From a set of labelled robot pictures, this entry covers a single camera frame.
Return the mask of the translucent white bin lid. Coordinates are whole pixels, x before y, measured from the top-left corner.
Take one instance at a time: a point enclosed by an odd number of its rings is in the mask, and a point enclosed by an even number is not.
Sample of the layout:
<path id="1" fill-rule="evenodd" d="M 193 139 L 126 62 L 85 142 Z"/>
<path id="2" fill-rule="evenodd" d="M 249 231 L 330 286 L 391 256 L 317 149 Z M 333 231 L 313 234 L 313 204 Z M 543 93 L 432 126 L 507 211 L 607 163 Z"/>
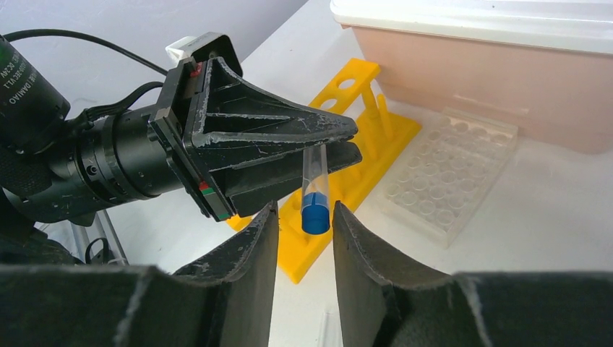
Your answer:
<path id="1" fill-rule="evenodd" d="M 331 1 L 338 22 L 478 37 L 485 31 L 612 39 L 611 1 Z"/>

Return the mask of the blue capped tube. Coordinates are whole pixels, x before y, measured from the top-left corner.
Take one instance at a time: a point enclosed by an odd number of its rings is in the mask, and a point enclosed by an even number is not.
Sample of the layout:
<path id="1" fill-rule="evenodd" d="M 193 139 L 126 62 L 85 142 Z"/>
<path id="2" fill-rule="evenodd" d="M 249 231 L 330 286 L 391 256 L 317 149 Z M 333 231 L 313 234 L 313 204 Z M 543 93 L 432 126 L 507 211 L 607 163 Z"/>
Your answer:
<path id="1" fill-rule="evenodd" d="M 325 145 L 303 151 L 301 228 L 309 235 L 330 230 L 330 193 Z"/>

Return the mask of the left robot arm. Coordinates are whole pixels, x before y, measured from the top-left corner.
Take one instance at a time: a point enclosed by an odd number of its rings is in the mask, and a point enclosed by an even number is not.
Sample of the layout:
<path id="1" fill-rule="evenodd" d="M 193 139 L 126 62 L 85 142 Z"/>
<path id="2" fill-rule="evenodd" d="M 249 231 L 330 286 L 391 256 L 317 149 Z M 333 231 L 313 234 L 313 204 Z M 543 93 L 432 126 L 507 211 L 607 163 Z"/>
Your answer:
<path id="1" fill-rule="evenodd" d="M 259 212 L 301 186 L 304 157 L 325 172 L 362 159 L 346 116 L 291 102 L 243 77 L 231 39 L 185 37 L 162 82 L 68 118 L 69 101 L 14 47 L 69 30 L 1 37 L 1 263 L 76 265 L 36 223 L 91 226 L 101 210 L 183 189 L 216 221 Z"/>

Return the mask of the pink plastic storage bin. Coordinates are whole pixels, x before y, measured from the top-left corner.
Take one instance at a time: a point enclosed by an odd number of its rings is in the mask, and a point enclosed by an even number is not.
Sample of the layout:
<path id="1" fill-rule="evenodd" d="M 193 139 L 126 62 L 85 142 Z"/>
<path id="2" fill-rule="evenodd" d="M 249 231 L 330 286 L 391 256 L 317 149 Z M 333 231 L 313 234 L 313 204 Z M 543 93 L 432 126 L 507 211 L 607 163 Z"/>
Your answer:
<path id="1" fill-rule="evenodd" d="M 517 126 L 580 153 L 612 149 L 612 57 L 355 27 L 384 94 Z"/>

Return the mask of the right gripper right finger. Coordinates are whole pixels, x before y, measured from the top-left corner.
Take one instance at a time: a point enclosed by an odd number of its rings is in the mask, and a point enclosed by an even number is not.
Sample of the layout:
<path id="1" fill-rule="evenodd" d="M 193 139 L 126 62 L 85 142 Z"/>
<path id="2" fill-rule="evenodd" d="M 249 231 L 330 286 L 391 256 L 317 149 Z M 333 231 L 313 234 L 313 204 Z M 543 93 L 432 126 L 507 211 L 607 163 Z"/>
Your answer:
<path id="1" fill-rule="evenodd" d="M 610 346 L 610 272 L 447 274 L 402 253 L 342 203 L 333 252 L 345 346 Z"/>

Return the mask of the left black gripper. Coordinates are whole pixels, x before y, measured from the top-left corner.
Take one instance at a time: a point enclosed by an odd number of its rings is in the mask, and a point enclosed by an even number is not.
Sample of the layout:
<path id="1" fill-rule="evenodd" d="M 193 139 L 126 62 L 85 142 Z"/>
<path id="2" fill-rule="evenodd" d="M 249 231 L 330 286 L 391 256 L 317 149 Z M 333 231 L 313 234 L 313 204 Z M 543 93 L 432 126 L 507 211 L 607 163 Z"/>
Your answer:
<path id="1" fill-rule="evenodd" d="M 205 33 L 191 47 L 163 82 L 73 120 L 72 160 L 89 196 L 72 220 L 177 189 L 216 221 L 233 208 L 247 217 L 301 188 L 303 150 L 325 145 L 330 173 L 361 162 L 353 119 L 246 81 L 225 34 Z M 226 169 L 223 194 L 212 172 Z"/>

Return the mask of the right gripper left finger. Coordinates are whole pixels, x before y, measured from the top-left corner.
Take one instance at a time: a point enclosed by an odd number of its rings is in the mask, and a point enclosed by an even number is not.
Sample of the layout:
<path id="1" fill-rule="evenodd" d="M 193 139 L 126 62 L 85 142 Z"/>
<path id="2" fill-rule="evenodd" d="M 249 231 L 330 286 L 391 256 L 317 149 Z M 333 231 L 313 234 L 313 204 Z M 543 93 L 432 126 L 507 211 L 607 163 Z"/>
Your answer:
<path id="1" fill-rule="evenodd" d="M 266 346 L 278 205 L 168 274 L 154 266 L 79 265 L 32 229 L 1 237 L 3 346 Z"/>

